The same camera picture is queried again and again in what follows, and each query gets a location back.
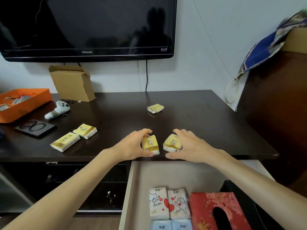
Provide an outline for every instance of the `black cable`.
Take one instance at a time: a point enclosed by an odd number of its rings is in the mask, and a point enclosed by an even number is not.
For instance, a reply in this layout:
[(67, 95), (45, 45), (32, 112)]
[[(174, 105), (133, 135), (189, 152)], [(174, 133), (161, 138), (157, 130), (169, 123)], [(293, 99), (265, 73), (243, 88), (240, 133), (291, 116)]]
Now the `black cable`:
[(147, 60), (146, 60), (146, 88), (145, 88), (145, 92), (147, 92), (147, 85), (148, 85), (148, 71), (147, 71)]

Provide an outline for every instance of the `left hand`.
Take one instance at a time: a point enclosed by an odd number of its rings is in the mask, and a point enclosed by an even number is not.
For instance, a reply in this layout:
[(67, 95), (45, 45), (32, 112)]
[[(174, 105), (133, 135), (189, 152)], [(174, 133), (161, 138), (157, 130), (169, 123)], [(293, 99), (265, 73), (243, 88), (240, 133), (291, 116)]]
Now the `left hand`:
[(152, 133), (152, 130), (144, 128), (134, 131), (110, 149), (118, 153), (121, 161), (133, 160), (137, 157), (152, 157), (154, 155), (152, 151), (144, 150), (140, 146), (142, 138), (149, 136), (148, 133)]

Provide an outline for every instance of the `red tissue box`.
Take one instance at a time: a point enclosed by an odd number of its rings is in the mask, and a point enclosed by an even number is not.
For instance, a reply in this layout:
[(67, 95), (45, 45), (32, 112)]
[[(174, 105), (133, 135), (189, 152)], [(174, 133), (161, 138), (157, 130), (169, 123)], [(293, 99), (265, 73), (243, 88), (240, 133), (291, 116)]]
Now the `red tissue box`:
[(224, 210), (233, 230), (251, 230), (244, 213), (232, 192), (192, 193), (189, 199), (193, 229), (217, 230), (213, 209)]

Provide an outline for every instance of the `desk surface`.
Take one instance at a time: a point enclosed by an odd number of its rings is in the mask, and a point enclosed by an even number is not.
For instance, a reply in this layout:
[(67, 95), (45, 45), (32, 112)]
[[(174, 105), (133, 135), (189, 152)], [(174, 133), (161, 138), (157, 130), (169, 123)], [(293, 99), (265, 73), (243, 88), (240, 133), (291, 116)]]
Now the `desk surface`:
[[(73, 162), (90, 161), (101, 150), (112, 147), (135, 130), (150, 128), (159, 143), (160, 155), (138, 160), (168, 160), (163, 142), (175, 128), (193, 131), (213, 147), (223, 149), (237, 159), (268, 159), (278, 157), (274, 150), (245, 120), (241, 119), (212, 90), (96, 93), (87, 103), (70, 104), (66, 116), (45, 120), (44, 115), (55, 108), (49, 102), (21, 119), (0, 128), (6, 137), (0, 140), (0, 161)], [(54, 101), (59, 100), (53, 94)], [(161, 104), (164, 110), (151, 114), (147, 107)], [(41, 138), (14, 129), (28, 120), (40, 120), (57, 126)], [(90, 139), (81, 139), (61, 153), (50, 146), (82, 123), (97, 127)]]

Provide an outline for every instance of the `black television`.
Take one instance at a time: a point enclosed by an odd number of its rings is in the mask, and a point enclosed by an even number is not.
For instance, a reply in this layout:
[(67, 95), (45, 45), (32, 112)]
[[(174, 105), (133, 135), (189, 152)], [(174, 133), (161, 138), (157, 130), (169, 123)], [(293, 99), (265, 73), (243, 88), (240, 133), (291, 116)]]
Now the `black television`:
[(2, 0), (0, 53), (16, 62), (171, 58), (177, 0)]

